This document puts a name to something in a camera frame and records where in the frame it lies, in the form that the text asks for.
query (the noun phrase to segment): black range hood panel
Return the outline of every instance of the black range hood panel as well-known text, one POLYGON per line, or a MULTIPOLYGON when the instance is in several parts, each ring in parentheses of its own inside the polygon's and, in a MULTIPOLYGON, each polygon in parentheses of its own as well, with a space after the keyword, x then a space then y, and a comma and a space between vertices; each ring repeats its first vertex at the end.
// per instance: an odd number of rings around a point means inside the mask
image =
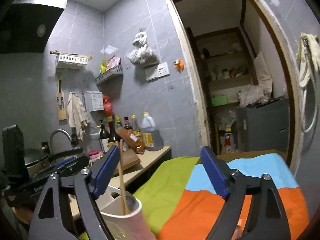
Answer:
POLYGON ((0 54, 44 52, 68 0, 15 0, 0 22, 0 54))

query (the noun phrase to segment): faucet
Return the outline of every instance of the faucet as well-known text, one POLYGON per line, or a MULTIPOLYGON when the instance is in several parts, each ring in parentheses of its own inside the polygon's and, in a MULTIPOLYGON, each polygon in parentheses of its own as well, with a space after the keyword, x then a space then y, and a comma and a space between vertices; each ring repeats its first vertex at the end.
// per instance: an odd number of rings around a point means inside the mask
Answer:
POLYGON ((52 134, 50 135, 50 147, 51 147, 51 150, 52 150, 52 155, 54 154, 54 150, 53 150, 53 137, 54 137, 54 135, 57 134, 58 132, 65 134, 65 135, 68 137, 68 139, 69 139, 69 141, 70 141, 70 143, 71 143, 72 146, 76 146, 76 145, 79 144, 78 138, 77 138, 77 135, 76 135, 76 134, 70 135, 70 134, 68 134, 67 131, 65 131, 65 130, 63 130, 63 129, 54 130, 54 131, 52 132, 52 134))

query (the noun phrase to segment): wall socket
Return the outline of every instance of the wall socket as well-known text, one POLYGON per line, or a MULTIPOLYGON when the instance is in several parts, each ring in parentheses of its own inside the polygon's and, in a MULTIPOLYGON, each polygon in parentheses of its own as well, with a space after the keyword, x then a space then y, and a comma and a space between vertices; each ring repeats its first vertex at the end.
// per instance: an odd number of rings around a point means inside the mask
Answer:
POLYGON ((168 63, 164 62, 157 66, 152 66, 150 68, 145 69, 146 80, 152 80, 159 77, 164 77, 169 75, 169 67, 168 63))

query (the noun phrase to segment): white peeling door frame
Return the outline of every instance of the white peeling door frame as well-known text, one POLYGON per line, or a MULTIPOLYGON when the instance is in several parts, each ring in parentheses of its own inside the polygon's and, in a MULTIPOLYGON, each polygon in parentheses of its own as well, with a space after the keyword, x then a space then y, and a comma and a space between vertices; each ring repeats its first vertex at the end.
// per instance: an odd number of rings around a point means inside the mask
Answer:
MULTIPOLYGON (((199 130, 202 140, 202 146, 210 146, 210 129, 208 123, 208 116, 206 111, 206 104, 204 99, 204 94, 201 89, 200 77, 196 68, 196 62, 193 57, 191 46, 180 19, 180 16, 177 12, 177 9, 172 0, 165 0, 169 9, 169 13, 173 20, 178 38, 180 40, 180 45, 182 48, 183 56, 185 58, 185 66, 188 71, 191 83, 191 89, 193 92, 193 98, 197 105, 198 109, 198 120, 199 120, 199 130)), ((276 38, 279 41, 280 47, 283 51, 285 61, 288 67, 288 72, 290 80, 292 83, 293 90, 293 100, 294 100, 294 115, 290 113, 291 118, 295 118, 295 132, 294 132, 294 143, 292 151, 292 161, 290 165, 291 172, 295 175, 299 166, 302 145, 303 145, 303 133, 301 130, 301 121, 300 121, 300 102, 302 97, 302 92, 298 86, 298 66, 292 48, 290 46, 289 40, 284 33, 281 25, 276 19, 270 7, 264 0, 254 0, 258 5, 269 24, 271 25, 273 31, 276 34, 276 38)))

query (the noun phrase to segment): door frame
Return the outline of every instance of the door frame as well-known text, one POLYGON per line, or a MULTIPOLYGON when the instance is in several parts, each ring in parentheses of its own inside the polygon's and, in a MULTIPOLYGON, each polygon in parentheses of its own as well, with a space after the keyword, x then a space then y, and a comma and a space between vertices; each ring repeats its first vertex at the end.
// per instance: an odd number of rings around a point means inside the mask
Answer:
MULTIPOLYGON (((264 0, 248 0, 260 18, 263 20, 268 29, 271 38, 276 46, 287 83, 289 96, 289 111, 290 111, 290 132, 289 132, 289 147, 288 147, 288 161, 291 172, 295 175, 299 166, 302 146, 303 146, 303 132, 301 130, 300 119, 300 103, 302 99, 302 91, 298 85, 298 66, 295 55, 290 46, 290 42, 284 33, 276 16, 264 0)), ((189 40, 183 23, 177 12, 173 0, 165 0, 170 16, 172 18, 174 27, 180 40, 181 49, 185 58, 185 66, 190 77, 191 90, 193 99, 197 105, 198 123, 200 138, 202 146, 210 146, 210 128, 208 123, 208 116, 206 111, 206 103, 203 91, 201 89, 200 78, 196 69, 195 59, 192 54, 189 40)))

